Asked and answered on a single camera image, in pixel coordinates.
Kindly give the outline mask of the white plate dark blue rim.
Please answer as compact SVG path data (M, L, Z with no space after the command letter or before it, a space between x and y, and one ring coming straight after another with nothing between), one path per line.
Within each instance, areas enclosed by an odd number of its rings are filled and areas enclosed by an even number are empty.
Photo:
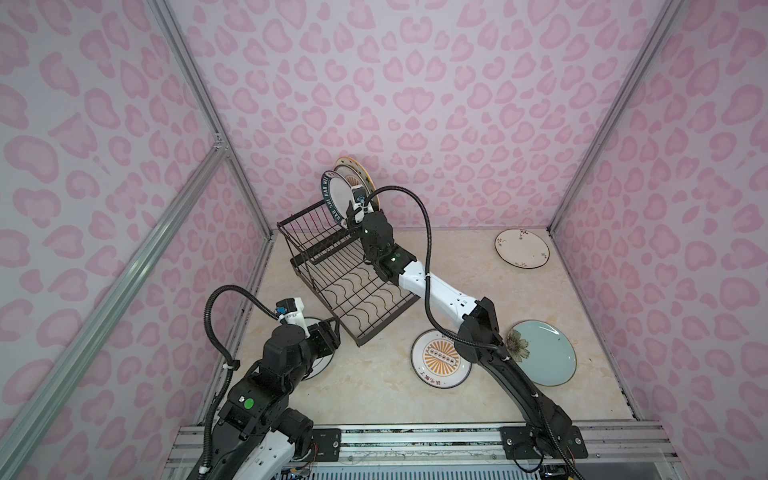
M321 194L333 219L346 227L346 210L352 200L351 185L336 171L325 171L321 177Z

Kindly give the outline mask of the cream star cartoon plate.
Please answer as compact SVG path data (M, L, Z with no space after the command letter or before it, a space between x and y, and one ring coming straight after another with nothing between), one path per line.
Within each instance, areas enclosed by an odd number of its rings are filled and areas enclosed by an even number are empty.
M337 214L345 213L350 202L361 204L375 190L367 170L350 157L337 159L326 180L329 205Z

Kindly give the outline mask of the white plate brown rim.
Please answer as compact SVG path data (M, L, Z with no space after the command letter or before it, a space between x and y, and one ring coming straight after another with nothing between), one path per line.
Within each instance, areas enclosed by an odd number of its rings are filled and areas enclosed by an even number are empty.
M550 259L548 244L525 229L508 229L497 235L494 247L506 263L521 269L543 267Z

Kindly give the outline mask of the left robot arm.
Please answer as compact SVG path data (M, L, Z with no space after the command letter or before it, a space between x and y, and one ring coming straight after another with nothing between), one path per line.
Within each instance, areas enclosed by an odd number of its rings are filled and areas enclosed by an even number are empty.
M340 346L327 321L303 329L280 325L262 358L229 389L203 431L203 452L190 479L271 479L292 461L310 460L314 422L289 406L289 397L317 360Z

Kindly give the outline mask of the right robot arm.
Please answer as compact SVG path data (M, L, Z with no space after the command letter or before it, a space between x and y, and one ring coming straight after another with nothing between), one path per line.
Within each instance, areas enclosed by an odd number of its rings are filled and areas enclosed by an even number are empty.
M361 241L364 260L377 276L423 300L426 317L451 339L459 356L480 366L512 399L522 414L530 442L542 454L571 464L588 456L580 429L565 410L545 395L512 358L500 335L494 303L452 287L431 271L433 232L426 226L426 256L398 244L383 211L366 200L351 200L346 227Z

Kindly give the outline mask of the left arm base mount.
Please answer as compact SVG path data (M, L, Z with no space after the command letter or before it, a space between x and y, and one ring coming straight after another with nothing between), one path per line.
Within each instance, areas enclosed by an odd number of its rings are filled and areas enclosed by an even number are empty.
M314 428L302 433L294 444L293 463L336 462L340 457L342 430L339 428Z

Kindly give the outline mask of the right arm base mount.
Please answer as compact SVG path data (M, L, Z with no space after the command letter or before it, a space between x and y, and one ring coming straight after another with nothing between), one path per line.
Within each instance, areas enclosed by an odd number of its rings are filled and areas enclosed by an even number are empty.
M535 431L523 425L500 427L499 433L507 460L562 459L552 437L545 431ZM586 440L577 426L572 425L556 440L562 452L569 458L582 460L589 457Z

